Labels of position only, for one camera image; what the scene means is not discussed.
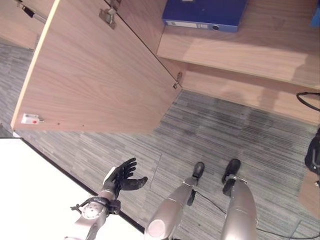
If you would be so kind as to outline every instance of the cabinet door hinge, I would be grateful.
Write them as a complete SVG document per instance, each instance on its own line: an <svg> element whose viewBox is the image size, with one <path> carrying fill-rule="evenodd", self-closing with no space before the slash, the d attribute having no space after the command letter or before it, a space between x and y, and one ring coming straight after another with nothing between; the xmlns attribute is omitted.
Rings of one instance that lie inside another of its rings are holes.
<svg viewBox="0 0 320 240"><path fill-rule="evenodd" d="M178 75L176 76L176 83L173 84L173 86L172 86L174 89L177 89L178 85L179 85L180 82L181 82L181 79L182 79L182 72L180 71L180 72L178 73Z"/></svg>
<svg viewBox="0 0 320 240"><path fill-rule="evenodd" d="M102 10L100 9L99 18L101 18L104 22L106 22L112 29L115 29L116 22L115 22L115 14L120 7L121 0L111 0L110 1L110 8Z"/></svg>

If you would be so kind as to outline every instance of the silver robot leg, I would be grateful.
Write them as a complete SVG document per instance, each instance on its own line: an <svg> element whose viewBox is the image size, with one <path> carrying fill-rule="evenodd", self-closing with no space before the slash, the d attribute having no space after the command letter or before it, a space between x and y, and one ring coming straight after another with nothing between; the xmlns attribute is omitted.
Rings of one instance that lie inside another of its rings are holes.
<svg viewBox="0 0 320 240"><path fill-rule="evenodd" d="M195 191L193 187L204 171L205 165L198 162L192 174L165 199L150 219L144 230L145 240L171 240L173 234L180 224L183 216L183 209L186 204L192 204Z"/></svg>
<svg viewBox="0 0 320 240"><path fill-rule="evenodd" d="M221 240L256 240L256 203L246 182L236 179L230 197Z"/></svg>

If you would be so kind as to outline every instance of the white wall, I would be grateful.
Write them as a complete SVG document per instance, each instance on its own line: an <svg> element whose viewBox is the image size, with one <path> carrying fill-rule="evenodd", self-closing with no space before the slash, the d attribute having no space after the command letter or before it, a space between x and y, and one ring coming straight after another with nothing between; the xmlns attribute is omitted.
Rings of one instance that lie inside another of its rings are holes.
<svg viewBox="0 0 320 240"><path fill-rule="evenodd" d="M70 206L89 194L20 139L0 139L0 153L0 238L63 240L80 216ZM96 237L107 239L142 240L143 234L111 215Z"/></svg>

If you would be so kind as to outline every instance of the open cabinet door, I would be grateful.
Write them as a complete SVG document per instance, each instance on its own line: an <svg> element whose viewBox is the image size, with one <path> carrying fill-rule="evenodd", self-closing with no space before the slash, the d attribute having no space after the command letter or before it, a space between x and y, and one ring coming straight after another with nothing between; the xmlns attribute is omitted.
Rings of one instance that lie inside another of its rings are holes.
<svg viewBox="0 0 320 240"><path fill-rule="evenodd" d="M104 0L55 0L13 115L13 129L146 133L178 93L174 78ZM44 122L22 124L23 114Z"/></svg>

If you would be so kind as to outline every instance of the wooden cabinet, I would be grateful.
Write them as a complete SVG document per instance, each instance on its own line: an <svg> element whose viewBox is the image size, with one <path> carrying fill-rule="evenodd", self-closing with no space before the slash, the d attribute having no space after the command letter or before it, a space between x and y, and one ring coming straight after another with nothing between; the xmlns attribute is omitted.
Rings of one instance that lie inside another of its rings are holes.
<svg viewBox="0 0 320 240"><path fill-rule="evenodd" d="M13 129L142 133L157 127L181 90L103 0L55 0L12 119ZM41 124L22 124L23 114Z"/></svg>
<svg viewBox="0 0 320 240"><path fill-rule="evenodd" d="M24 0L23 4L47 17L53 2L54 0ZM17 7L15 0L0 1L0 43L34 49L44 24L30 18L21 7L22 5Z"/></svg>
<svg viewBox="0 0 320 240"><path fill-rule="evenodd" d="M297 101L320 92L317 0L249 0L236 33L166 26L157 54L188 63L183 89L312 124L320 113ZM308 99L320 106L320 99Z"/></svg>
<svg viewBox="0 0 320 240"><path fill-rule="evenodd" d="M237 33L165 27L166 0L122 0L111 29L98 17L106 2L54 1L13 128L150 132L181 90L178 73L186 90L320 122L296 99L320 91L316 0L250 0ZM21 124L23 113L44 123Z"/></svg>

